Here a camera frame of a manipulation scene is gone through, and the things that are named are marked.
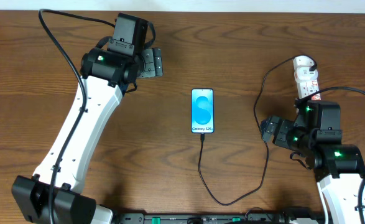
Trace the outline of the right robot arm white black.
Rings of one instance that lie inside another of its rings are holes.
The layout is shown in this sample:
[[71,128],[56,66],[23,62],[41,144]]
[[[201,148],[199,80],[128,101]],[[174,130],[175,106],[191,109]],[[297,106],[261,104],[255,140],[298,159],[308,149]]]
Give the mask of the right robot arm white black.
[[297,103],[291,121],[270,116],[260,125],[263,141],[289,149],[314,172],[333,223],[365,223],[365,164],[359,148],[343,144],[341,108],[331,101]]

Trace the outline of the Samsung Galaxy smartphone blue screen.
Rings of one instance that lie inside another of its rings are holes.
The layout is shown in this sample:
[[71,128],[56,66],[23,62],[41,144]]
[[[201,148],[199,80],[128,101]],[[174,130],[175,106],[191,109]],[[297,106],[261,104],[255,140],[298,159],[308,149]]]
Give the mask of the Samsung Galaxy smartphone blue screen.
[[211,88],[192,90],[191,106],[192,133],[214,133],[214,91]]

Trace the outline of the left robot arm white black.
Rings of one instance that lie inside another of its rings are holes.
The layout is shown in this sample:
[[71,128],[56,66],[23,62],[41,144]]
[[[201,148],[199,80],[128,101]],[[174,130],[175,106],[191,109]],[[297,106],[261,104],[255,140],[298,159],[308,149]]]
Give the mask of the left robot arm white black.
[[162,55],[147,40],[153,23],[120,13],[113,35],[84,54],[73,73],[78,88],[48,154],[31,177],[18,176],[12,195],[31,223],[116,223],[116,212],[85,197],[86,175],[108,119],[137,79],[163,75]]

